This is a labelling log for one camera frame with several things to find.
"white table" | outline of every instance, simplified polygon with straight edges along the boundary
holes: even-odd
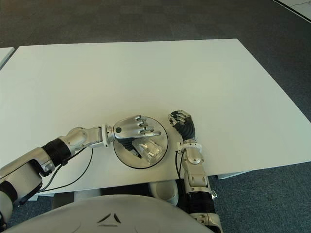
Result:
[[[310,2],[306,0],[279,0],[279,1],[285,4],[286,6],[288,6],[290,9],[297,11],[304,17],[311,20],[311,3]]]
[[[0,69],[2,65],[6,62],[6,60],[9,58],[9,56],[14,51],[13,47],[9,48],[0,48]]]
[[[58,192],[176,179],[181,137],[167,120],[176,109],[193,117],[208,175],[311,160],[310,122],[237,39],[19,47],[0,72],[0,92],[0,166],[77,126],[143,114],[167,130],[156,166],[133,169],[113,147],[97,148],[88,172]],[[77,178],[90,152],[50,187]]]

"round tray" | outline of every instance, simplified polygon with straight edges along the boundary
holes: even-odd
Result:
[[[158,158],[158,161],[155,164],[150,165],[145,159],[141,159],[133,155],[130,151],[125,149],[124,146],[121,143],[119,143],[117,140],[113,142],[113,147],[114,147],[117,157],[121,160],[122,163],[132,168],[145,169],[145,168],[152,167],[158,164],[161,161],[161,159],[163,159],[164,155],[166,154],[169,140],[167,138],[165,129],[158,121],[150,117],[147,117],[147,123],[148,123],[148,126],[153,126],[155,128],[155,131],[160,131],[162,133],[159,136],[152,137],[152,139],[163,148],[163,153]]]

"dark carpet floor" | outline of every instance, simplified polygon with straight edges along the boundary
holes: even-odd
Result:
[[[311,24],[270,0],[0,0],[0,48],[221,38],[239,39],[311,120]],[[311,163],[211,177],[225,232],[311,232],[310,177]],[[50,208],[29,202],[10,225]]]

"wire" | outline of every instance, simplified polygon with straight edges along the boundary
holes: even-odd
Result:
[[[181,154],[181,157],[180,157],[179,174],[178,174],[178,177],[179,177],[180,180],[181,180],[181,176],[180,176],[180,172],[181,172],[181,162],[183,161],[183,157],[184,157],[184,152]]]
[[[176,167],[178,178],[180,179],[180,175],[179,175],[179,171],[178,171],[178,165],[177,165],[177,155],[178,155],[178,151],[176,151],[176,154],[175,154],[175,167]]]
[[[78,151],[75,155],[73,155],[72,157],[70,157],[69,159],[72,159],[74,156],[76,156],[77,154],[79,154],[81,151],[83,151],[85,148],[83,148],[82,150]],[[58,188],[63,188],[63,187],[67,187],[73,183],[75,183],[76,181],[78,181],[87,171],[89,165],[91,164],[91,161],[92,161],[92,158],[93,158],[93,151],[94,151],[94,148],[92,148],[92,154],[91,154],[91,158],[89,160],[89,163],[86,167],[86,169],[84,170],[84,172],[81,174],[81,176],[79,176],[76,180],[74,180],[73,182],[69,183],[69,184],[66,184],[66,185],[63,185],[63,186],[60,186],[60,187],[57,187],[57,188],[51,188],[51,189],[48,189],[48,190],[45,190],[47,188],[47,186],[45,186],[43,189],[39,190],[37,193],[41,193],[41,192],[47,192],[47,191],[52,191],[52,190],[55,190],[55,189],[58,189]],[[58,172],[58,170],[62,167],[62,165],[55,171],[55,173],[53,174],[51,180],[49,181],[48,185],[52,182],[52,179],[55,177],[56,173]]]
[[[81,149],[81,150],[79,150],[77,153],[75,153],[73,156],[71,156],[71,157],[69,157],[69,159],[67,159],[67,161],[68,160],[70,160],[70,159],[72,159],[72,158],[74,158],[74,157],[76,157],[78,154],[80,154],[82,151],[84,151],[86,149],[86,147],[84,147],[83,149]]]
[[[54,179],[55,175],[57,174],[57,172],[59,171],[59,169],[60,169],[62,166],[63,166],[63,165],[60,165],[60,166],[57,168],[57,170],[53,173],[52,177],[50,178],[50,181],[48,182],[48,184],[47,184],[44,188],[41,188],[37,193],[43,192],[44,190],[47,189],[47,187],[50,186],[52,180]]]
[[[298,3],[298,4],[295,4],[295,5],[292,5],[292,6],[302,5],[302,4],[306,4],[306,3],[309,3],[309,2],[311,2],[311,1],[303,2],[303,3]]]

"robotic arm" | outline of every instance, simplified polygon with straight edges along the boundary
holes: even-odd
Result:
[[[183,143],[178,143],[178,153],[182,157],[184,184],[187,198],[187,212],[198,222],[216,233],[223,233],[220,219],[215,212],[213,199],[217,197],[211,190],[202,163],[202,146],[195,140],[195,128],[191,116],[183,110],[168,115],[172,126],[180,133]]]
[[[134,150],[137,138],[161,135],[148,127],[146,118],[137,115],[117,122],[113,127],[102,125],[91,129],[77,127],[66,136],[33,149],[0,169],[0,227],[5,229],[13,203],[22,205],[42,186],[42,178],[55,167],[65,165],[77,150],[85,147],[108,147],[118,140],[128,150]]]

